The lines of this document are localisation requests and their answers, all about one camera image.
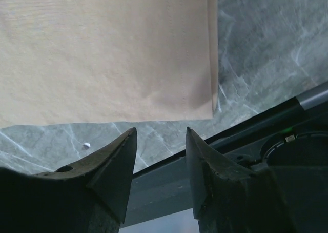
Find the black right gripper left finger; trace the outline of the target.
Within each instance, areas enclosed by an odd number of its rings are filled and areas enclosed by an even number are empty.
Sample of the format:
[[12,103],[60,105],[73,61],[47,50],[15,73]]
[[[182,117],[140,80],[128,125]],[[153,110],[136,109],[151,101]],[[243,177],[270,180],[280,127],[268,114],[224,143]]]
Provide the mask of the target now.
[[137,152],[131,128],[54,172],[1,168],[1,232],[118,232]]

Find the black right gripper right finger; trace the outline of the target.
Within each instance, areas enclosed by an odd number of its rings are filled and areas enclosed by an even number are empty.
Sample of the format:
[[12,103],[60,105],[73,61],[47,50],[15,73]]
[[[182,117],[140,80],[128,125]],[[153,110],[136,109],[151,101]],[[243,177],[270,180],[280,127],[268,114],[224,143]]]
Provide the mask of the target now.
[[294,232],[273,172],[253,172],[187,128],[186,159],[193,214],[200,232]]

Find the beige t shirt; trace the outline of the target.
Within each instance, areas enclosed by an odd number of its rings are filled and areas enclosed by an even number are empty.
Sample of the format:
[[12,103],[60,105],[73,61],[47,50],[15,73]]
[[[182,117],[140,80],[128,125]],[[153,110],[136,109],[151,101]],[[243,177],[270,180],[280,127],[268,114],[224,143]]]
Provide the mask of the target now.
[[217,0],[1,0],[1,127],[211,119]]

